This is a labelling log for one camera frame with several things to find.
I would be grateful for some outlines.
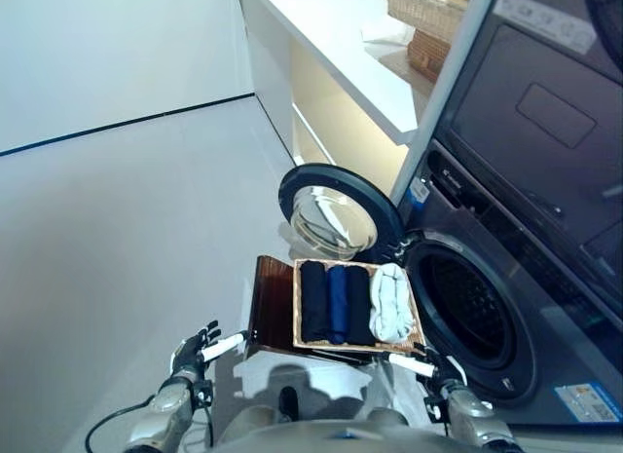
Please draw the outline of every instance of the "white cloth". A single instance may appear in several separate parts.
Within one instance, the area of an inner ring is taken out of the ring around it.
[[[414,321],[405,272],[394,263],[381,266],[370,281],[370,331],[386,343],[406,341]]]

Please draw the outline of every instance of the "floor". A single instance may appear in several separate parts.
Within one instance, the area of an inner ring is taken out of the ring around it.
[[[245,328],[256,256],[289,260],[276,192],[292,166],[255,98],[0,158],[0,450],[84,451],[92,424],[160,386],[182,338]],[[395,405],[425,422],[391,394],[407,375],[378,366],[231,353],[211,370],[217,433],[285,383],[308,390],[308,417]],[[135,419],[94,451],[121,451]],[[184,451],[202,451],[198,419]]]

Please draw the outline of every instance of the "folded dark blue cloth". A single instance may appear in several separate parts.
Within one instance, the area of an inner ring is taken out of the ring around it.
[[[344,266],[333,266],[329,281],[329,334],[331,344],[346,342],[348,333],[347,273]]]
[[[327,339],[329,295],[322,263],[306,261],[301,265],[301,338],[303,341]]]
[[[370,275],[360,266],[347,267],[348,333],[347,343],[374,346],[370,332]]]

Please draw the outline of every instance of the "door glass window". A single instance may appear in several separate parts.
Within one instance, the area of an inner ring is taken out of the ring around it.
[[[348,195],[329,187],[308,186],[294,197],[290,225],[329,258],[350,260],[377,241],[370,214]]]

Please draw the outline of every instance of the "woven basket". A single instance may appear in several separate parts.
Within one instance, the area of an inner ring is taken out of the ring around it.
[[[387,0],[388,13],[414,28],[452,42],[467,0]]]
[[[433,83],[437,81],[449,51],[450,44],[417,29],[407,46],[409,64]]]
[[[412,353],[416,351],[414,348],[414,343],[419,343],[421,345],[424,344],[423,332],[421,330],[420,317],[418,315],[418,307],[416,306],[416,300],[414,298],[413,290],[411,289],[411,284],[407,280],[409,286],[409,306],[411,307],[411,313],[413,315],[413,320],[415,322],[414,327],[409,334],[409,337],[404,343],[400,344],[389,344],[382,343],[377,341],[374,346],[356,346],[348,343],[345,344],[331,344],[327,340],[323,341],[311,341],[304,342],[301,337],[301,322],[303,320],[303,311],[302,311],[302,302],[301,302],[301,265],[309,260],[295,260],[294,261],[294,276],[293,276],[293,286],[292,286],[292,298],[293,298],[293,316],[292,316],[292,330],[293,330],[293,341],[292,345],[297,348],[308,348],[308,349],[318,349],[324,351],[351,351],[351,352],[366,352],[366,353],[382,353],[385,351],[389,351],[392,353]],[[353,261],[338,261],[338,260],[313,260],[320,262],[324,265],[325,270],[328,270],[332,266],[335,265],[343,265],[343,266],[359,266],[368,271],[370,277],[374,275],[374,273],[380,268],[379,265],[371,265],[370,263],[356,263]]]

